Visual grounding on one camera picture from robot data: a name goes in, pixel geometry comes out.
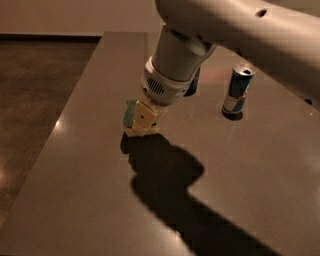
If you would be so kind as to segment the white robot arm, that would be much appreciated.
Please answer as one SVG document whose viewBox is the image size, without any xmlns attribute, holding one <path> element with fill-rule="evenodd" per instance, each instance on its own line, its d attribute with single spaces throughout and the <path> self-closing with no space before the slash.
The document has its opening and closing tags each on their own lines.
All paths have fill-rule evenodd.
<svg viewBox="0 0 320 256">
<path fill-rule="evenodd" d="M 163 20 L 141 77 L 144 97 L 129 100 L 128 136 L 157 132 L 166 108 L 189 94 L 201 64 L 223 46 L 320 109 L 320 18 L 263 0 L 154 0 Z"/>
</svg>

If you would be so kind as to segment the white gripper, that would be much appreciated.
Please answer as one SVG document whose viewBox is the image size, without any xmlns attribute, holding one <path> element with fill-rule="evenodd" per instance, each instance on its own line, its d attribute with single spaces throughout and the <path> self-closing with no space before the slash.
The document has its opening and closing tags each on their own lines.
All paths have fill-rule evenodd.
<svg viewBox="0 0 320 256">
<path fill-rule="evenodd" d="M 144 94 L 157 105 L 169 106 L 178 102 L 187 92 L 195 75 L 187 81 L 176 81 L 166 78 L 157 71 L 149 58 L 145 64 L 140 80 Z M 150 100 L 137 100 L 133 126 L 126 128 L 124 132 L 128 137 L 143 137 L 158 132 L 156 124 L 159 115 L 158 109 Z"/>
</svg>

